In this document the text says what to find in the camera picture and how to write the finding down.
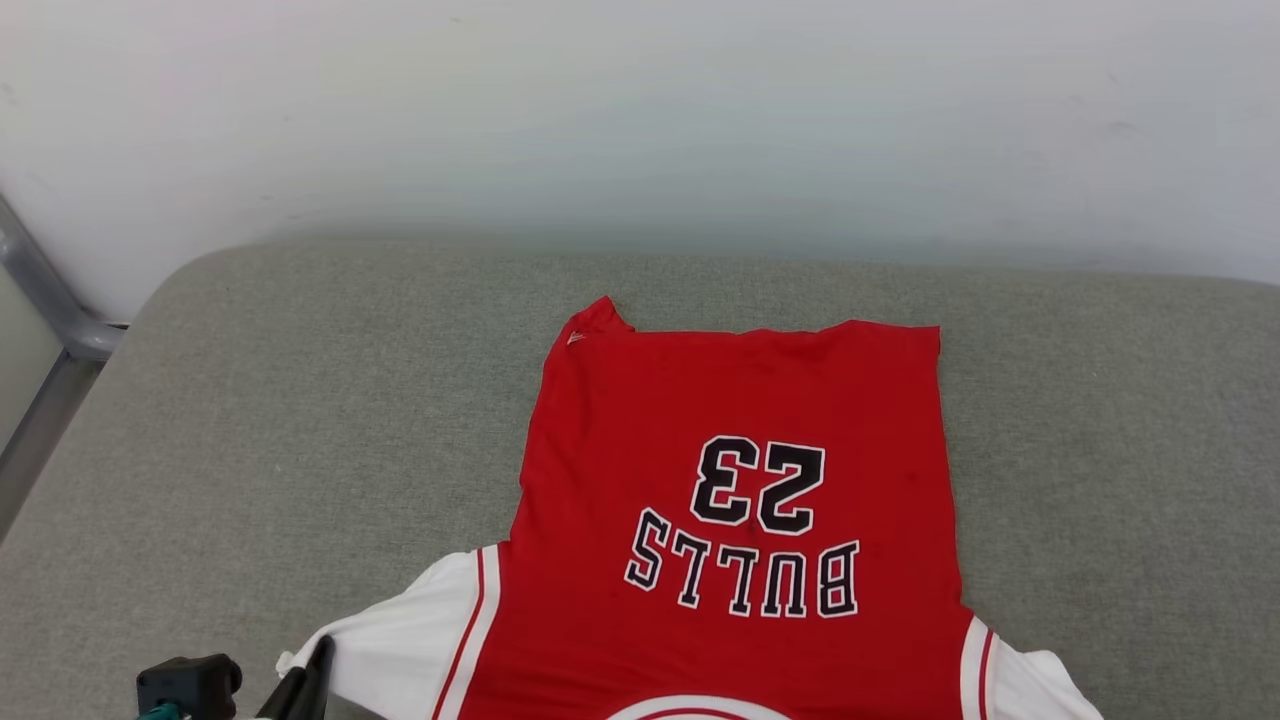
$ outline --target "number 23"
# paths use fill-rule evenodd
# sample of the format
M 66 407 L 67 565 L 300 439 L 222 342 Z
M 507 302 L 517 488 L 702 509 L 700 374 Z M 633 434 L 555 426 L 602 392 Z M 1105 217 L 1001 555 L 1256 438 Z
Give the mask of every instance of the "number 23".
M 737 468 L 724 465 L 726 455 L 735 456 L 742 468 L 759 466 L 760 448 L 750 438 L 716 436 L 707 441 L 690 510 L 704 523 L 741 525 L 751 515 L 751 500 L 732 495 L 737 487 Z M 813 510 L 780 507 L 822 484 L 826 456 L 820 447 L 768 443 L 764 469 L 783 478 L 760 489 L 755 514 L 765 532 L 803 536 L 813 528 Z

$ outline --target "red stripe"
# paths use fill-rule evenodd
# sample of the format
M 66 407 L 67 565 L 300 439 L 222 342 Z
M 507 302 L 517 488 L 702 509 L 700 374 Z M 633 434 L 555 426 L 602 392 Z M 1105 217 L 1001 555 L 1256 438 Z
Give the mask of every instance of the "red stripe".
M 978 669 L 978 712 L 982 720 L 987 720 L 987 657 L 991 656 L 991 635 L 987 630 L 987 642 L 982 643 L 982 666 Z
M 449 694 L 449 685 L 453 684 L 453 675 L 458 671 L 458 662 L 462 660 L 462 648 L 467 646 L 467 638 L 471 637 L 471 628 L 476 624 L 476 618 L 480 616 L 480 606 L 484 603 L 484 550 L 476 551 L 476 575 L 480 583 L 480 592 L 476 593 L 476 607 L 471 611 L 471 620 L 467 621 L 467 629 L 462 632 L 462 639 L 458 641 L 458 648 L 453 651 L 453 664 L 449 665 L 449 674 L 444 676 L 444 687 L 440 688 L 440 697 L 435 701 L 435 711 L 431 712 L 431 720 L 439 720 L 440 707 L 444 706 L 444 697 Z

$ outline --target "jersey armhole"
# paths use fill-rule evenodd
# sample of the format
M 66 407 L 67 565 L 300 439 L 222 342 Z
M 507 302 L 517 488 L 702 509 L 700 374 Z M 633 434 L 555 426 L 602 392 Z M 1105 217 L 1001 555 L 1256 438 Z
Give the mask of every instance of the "jersey armhole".
M 498 546 L 431 565 L 403 593 L 317 630 L 276 671 L 302 667 L 334 641 L 329 689 L 388 720 L 453 720 L 500 598 Z
M 974 618 L 960 655 L 964 720 L 1102 720 L 1048 651 L 1018 652 Z

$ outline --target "chicago bulls jersey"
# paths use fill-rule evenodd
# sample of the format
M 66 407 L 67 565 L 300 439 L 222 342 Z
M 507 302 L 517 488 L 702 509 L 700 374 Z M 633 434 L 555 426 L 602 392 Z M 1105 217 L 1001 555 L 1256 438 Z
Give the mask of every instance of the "chicago bulls jersey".
M 317 633 L 333 691 L 393 720 L 1097 716 L 960 602 L 938 350 L 596 301 L 547 359 L 511 539 Z

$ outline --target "fabric cushion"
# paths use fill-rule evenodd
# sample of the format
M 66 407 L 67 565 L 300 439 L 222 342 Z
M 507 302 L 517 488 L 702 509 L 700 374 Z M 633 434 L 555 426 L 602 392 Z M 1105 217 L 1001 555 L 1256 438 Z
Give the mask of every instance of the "fabric cushion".
M 323 243 L 197 260 L 129 329 L 0 544 L 5 714 L 128 717 L 212 652 L 252 712 L 282 650 L 503 538 L 547 348 L 605 293 L 640 329 L 941 325 L 966 605 L 1105 716 L 1280 705 L 1280 288 Z

